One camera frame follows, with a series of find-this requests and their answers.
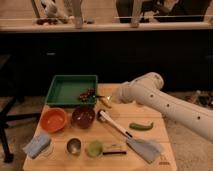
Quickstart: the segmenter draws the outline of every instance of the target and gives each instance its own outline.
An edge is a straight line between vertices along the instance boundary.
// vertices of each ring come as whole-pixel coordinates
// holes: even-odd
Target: zucchini
[[[131,129],[135,129],[135,130],[139,130],[139,131],[147,131],[147,130],[150,130],[152,129],[154,126],[154,123],[152,122],[150,125],[141,125],[141,124],[138,124],[138,123],[130,123],[129,124],[129,128]]]

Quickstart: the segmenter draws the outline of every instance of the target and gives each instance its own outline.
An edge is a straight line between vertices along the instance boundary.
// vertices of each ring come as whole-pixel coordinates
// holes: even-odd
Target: black cabinet
[[[166,91],[213,88],[213,30],[0,34],[0,39],[26,95],[46,95],[56,74],[97,74],[99,82],[121,83],[155,71]]]

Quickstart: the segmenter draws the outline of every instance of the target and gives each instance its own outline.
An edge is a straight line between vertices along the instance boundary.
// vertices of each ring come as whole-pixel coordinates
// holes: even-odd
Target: wooden table
[[[98,91],[101,95],[109,96],[119,84],[99,84]],[[44,106],[43,112],[48,110],[49,106]],[[95,111],[106,109],[110,116],[127,130],[129,130],[130,122],[141,124],[150,124],[154,122],[153,129],[149,131],[129,130],[134,137],[142,139],[153,139],[158,141],[164,151],[155,162],[148,164],[132,149],[126,145],[127,155],[120,156],[102,156],[98,158],[88,157],[85,148],[89,142],[100,140],[102,142],[125,142],[125,137],[120,134],[115,128],[107,123],[100,123],[95,120],[89,129],[77,128],[69,122],[67,126],[57,132],[51,134],[53,152],[49,156],[39,155],[32,160],[26,157],[23,169],[24,170],[72,170],[72,171],[104,171],[104,170],[122,170],[122,171],[142,171],[142,170],[177,170],[172,148],[166,132],[164,120],[161,113],[143,105],[136,104],[115,104],[112,103],[112,108],[106,108],[101,102],[97,102]],[[65,109],[69,117],[74,109]],[[38,124],[35,131],[37,135],[41,130]],[[66,143],[71,138],[79,138],[82,142],[82,150],[80,156],[72,156],[66,152]]]

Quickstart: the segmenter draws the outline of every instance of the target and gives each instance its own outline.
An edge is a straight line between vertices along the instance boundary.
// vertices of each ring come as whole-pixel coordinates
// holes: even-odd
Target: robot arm
[[[41,0],[44,12],[48,18],[58,18],[62,23],[67,23],[69,17],[60,11],[53,0]]]
[[[112,94],[112,100],[122,103],[135,100],[160,111],[213,142],[213,111],[161,92],[163,84],[162,77],[151,72],[121,84]]]

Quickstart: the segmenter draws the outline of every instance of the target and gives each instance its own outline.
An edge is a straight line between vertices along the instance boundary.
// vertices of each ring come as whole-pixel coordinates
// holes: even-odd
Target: green plastic tray
[[[96,98],[81,102],[78,97],[88,88],[94,88],[97,94],[97,75],[55,75],[46,96],[49,106],[95,105]]]

